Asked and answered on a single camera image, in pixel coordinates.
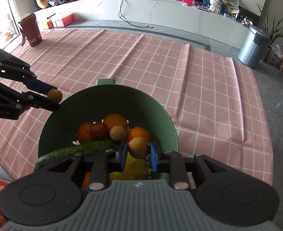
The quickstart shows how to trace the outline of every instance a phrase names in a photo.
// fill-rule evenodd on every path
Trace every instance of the bowl handle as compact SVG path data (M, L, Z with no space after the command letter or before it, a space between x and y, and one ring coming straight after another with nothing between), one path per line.
M99 79L96 81L96 85L107 85L107 84L116 84L116 80L114 78L109 78L109 79Z

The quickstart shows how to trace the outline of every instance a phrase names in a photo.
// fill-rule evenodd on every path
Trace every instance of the gray tile floor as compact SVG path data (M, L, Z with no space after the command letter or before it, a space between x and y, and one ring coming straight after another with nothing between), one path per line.
M133 24L136 26L148 25L141 23ZM77 21L70 24L70 27L77 28L100 27L109 30L133 31L135 33L156 35L174 41L190 43L194 46L207 49L224 57L232 57L235 61L239 61L237 58L239 50L219 41L178 29L157 25L149 26L152 26L152 28L138 28L130 26L124 21ZM274 223L283 230L283 72L271 64L260 62L254 70L254 73L267 111L274 153L273 186L280 196L280 205Z

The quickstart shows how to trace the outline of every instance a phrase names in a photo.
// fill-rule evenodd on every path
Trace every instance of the pink checkered tablecloth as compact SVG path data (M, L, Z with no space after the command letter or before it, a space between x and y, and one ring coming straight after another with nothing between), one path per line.
M272 144L263 101L252 71L189 44L106 30L54 30L44 41L12 54L31 64L38 79L64 99L96 80L140 89L169 113L179 151L206 154L269 184ZM2 79L27 91L19 82ZM14 178L33 171L38 141L50 112L30 109L19 120L0 119L0 164Z

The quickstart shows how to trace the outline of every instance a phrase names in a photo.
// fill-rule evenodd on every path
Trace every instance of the red thermos cup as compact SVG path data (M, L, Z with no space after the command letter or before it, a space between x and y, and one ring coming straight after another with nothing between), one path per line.
M22 20L19 22L20 31L23 36L22 46L25 44L25 37L31 47L34 47L42 42L42 36L37 24L37 18L35 14L27 14L22 17Z

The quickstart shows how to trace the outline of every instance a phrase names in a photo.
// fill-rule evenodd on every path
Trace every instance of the robotic hand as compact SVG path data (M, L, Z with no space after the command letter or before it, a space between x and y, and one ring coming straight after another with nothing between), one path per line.
M44 95L47 95L51 89L57 89L36 79L28 63L2 49L0 49L0 77L22 82L28 89ZM56 111L59 109L59 103L31 91L19 93L0 82L0 118L17 120L30 107Z
M55 89L29 68L0 50L0 77L44 95ZM0 82L0 118L18 119L30 107L56 111L59 104ZM114 180L109 186L109 173L125 168L123 141L116 151L106 149L95 157L76 154L14 181L0 194L0 210L8 221L1 230L278 231L271 220L279 198L268 184L207 156L184 158L162 152L155 142L150 150L156 180ZM86 171L92 174L88 190L83 190ZM168 173L169 183L159 173Z

